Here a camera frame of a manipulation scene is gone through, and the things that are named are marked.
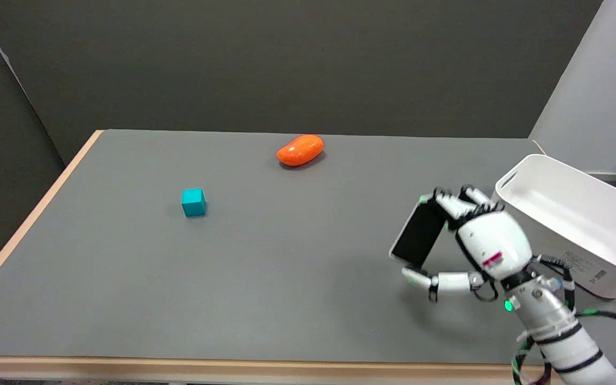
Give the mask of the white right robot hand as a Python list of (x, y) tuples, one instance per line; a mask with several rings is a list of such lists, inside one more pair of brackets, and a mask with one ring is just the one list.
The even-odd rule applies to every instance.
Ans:
[[(471, 271), (431, 273), (423, 267), (443, 230), (452, 234)], [(459, 195), (435, 188), (421, 196), (389, 255), (403, 263), (404, 277), (423, 288), (433, 303), (468, 293), (492, 302), (498, 299), (498, 284), (509, 291), (537, 276), (521, 226), (503, 204), (469, 184)]]

